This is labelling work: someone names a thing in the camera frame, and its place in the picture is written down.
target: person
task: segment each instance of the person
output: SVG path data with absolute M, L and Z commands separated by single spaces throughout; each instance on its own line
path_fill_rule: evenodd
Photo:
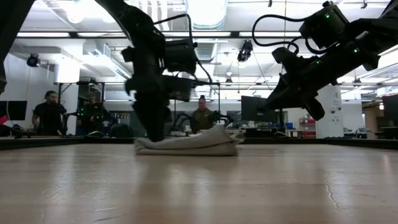
M 192 117 L 196 121 L 196 123 L 191 123 L 191 129 L 194 134 L 200 130 L 207 130 L 213 127 L 213 122 L 210 119 L 211 113 L 211 110 L 206 107 L 205 96 L 200 96 L 198 109 L 192 113 Z
M 86 134 L 93 131 L 102 132 L 104 129 L 103 120 L 111 117 L 98 98 L 94 93 L 89 93 L 88 104 L 83 108 L 85 115 L 80 123 Z
M 45 103 L 35 107 L 32 123 L 38 134 L 56 136 L 62 132 L 61 116 L 66 114 L 66 109 L 58 104 L 58 94 L 55 91 L 45 93 Z

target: ceiling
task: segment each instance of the ceiling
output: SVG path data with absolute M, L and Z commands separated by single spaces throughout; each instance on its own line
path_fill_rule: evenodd
M 223 30 L 227 31 L 239 31 L 239 32 L 250 32 L 254 21 L 261 15 L 264 14 L 278 14 L 292 18 L 304 18 L 314 12 L 317 12 L 322 8 L 324 0 L 273 0 L 272 7 L 269 6 L 268 1 L 258 0 L 201 0 L 202 4 L 197 6 L 196 10 L 199 14 L 203 14 L 204 19 L 211 19 L 211 15 L 214 12 L 211 10 L 212 4 L 217 2 L 227 1 L 226 15 L 223 23 Z M 363 1 L 361 0 L 337 0 L 335 3 L 338 4 L 343 14 L 349 21 L 353 21 L 359 18 L 377 18 L 381 15 L 384 8 L 387 6 L 389 1 L 386 0 L 372 0 L 367 1 L 368 6 L 366 9 L 361 9 Z M 139 7 L 146 11 L 153 20 L 157 21 L 162 17 L 170 17 L 178 14 L 186 13 L 185 1 L 184 0 L 136 0 L 129 1 L 129 3 L 139 3 Z M 105 14 L 102 14 L 102 18 L 90 16 L 94 13 L 95 7 L 98 5 L 90 5 L 90 7 L 81 7 L 78 11 L 80 14 L 88 15 L 79 23 L 72 23 L 68 18 L 68 11 L 74 4 L 71 0 L 58 0 L 58 1 L 41 1 L 37 0 L 32 9 L 30 10 L 24 25 L 22 26 L 21 32 L 117 32 L 121 31 L 117 23 L 107 23 L 103 21 Z M 297 22 L 284 22 L 280 19 L 264 19 L 257 25 L 257 31 L 264 32 L 281 32 L 282 36 L 284 31 L 287 32 L 298 32 L 301 23 Z M 165 31 L 184 31 L 186 32 L 188 25 L 186 19 L 177 19 L 175 21 L 168 22 L 167 26 L 159 26 L 160 30 Z M 271 43 L 281 41 L 283 38 L 270 36 L 259 39 L 261 43 Z M 26 38 L 17 39 L 16 45 L 23 47 L 60 47 L 63 50 L 68 51 L 71 46 L 81 45 L 84 43 L 84 39 L 38 39 L 38 38 Z M 126 38 L 107 39 L 100 38 L 96 39 L 99 44 L 106 44 L 111 49 L 111 58 L 122 67 L 123 70 L 132 73 L 131 63 L 124 63 L 121 57 L 121 50 L 131 45 Z M 239 48 L 244 42 L 243 38 L 232 39 L 232 38 L 219 38 L 216 41 L 216 54 L 211 64 L 204 65 L 205 68 L 211 73 L 214 81 L 225 82 L 227 72 L 231 72 L 232 80 L 234 82 L 278 82 L 279 73 L 282 71 L 282 67 L 276 64 L 271 52 L 280 46 L 273 47 L 259 47 L 253 43 L 254 50 L 252 56 L 244 64 L 238 65 L 236 61 L 236 54 Z M 305 47 L 303 40 L 297 41 L 300 47 L 300 55 L 303 57 L 310 57 L 311 53 Z M 90 72 L 82 71 L 82 76 L 95 76 L 97 79 L 103 79 L 107 82 L 115 80 L 114 72 L 111 69 L 105 67 L 103 64 L 95 62 L 92 58 L 83 55 L 83 52 L 74 53 L 74 57 L 78 58 L 87 64 L 89 68 L 92 68 Z M 388 59 L 388 65 L 398 63 L 398 59 Z M 383 82 L 386 80 L 391 81 L 394 77 L 398 78 L 398 66 L 391 67 L 384 72 L 380 70 L 379 74 L 374 75 L 371 78 L 362 80 L 366 83 Z M 355 77 L 367 76 L 372 73 L 367 72 L 363 67 L 359 67 L 356 70 L 350 72 L 344 77 L 339 79 L 339 82 L 352 82 Z M 205 74 L 198 70 L 197 74 L 200 78 L 205 78 Z M 357 90 L 358 93 L 370 93 L 376 90 L 377 86 L 368 86 Z

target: white column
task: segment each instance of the white column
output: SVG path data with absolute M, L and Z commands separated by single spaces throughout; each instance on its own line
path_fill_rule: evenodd
M 58 83 L 75 83 L 79 81 L 80 65 L 72 59 L 64 59 L 59 65 L 55 65 L 55 82 Z M 71 85 L 61 94 L 61 104 L 65 107 L 68 113 L 77 110 L 79 86 Z M 68 133 L 76 133 L 76 117 L 70 116 L 68 120 Z
M 317 100 L 325 110 L 325 116 L 317 121 L 317 138 L 343 137 L 343 113 L 339 86 L 325 86 L 318 91 Z

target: robot workstation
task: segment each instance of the robot workstation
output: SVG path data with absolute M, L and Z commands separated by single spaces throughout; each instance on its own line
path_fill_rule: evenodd
M 398 0 L 0 15 L 0 223 L 397 223 Z

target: computer monitor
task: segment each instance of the computer monitor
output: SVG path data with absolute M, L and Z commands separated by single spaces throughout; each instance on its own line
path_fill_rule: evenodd
M 389 121 L 398 121 L 398 95 L 383 96 L 384 117 Z
M 0 101 L 0 116 L 7 115 L 11 121 L 24 121 L 26 116 L 27 101 Z
M 266 98 L 241 96 L 241 111 L 243 121 L 277 122 L 275 110 L 265 110 Z

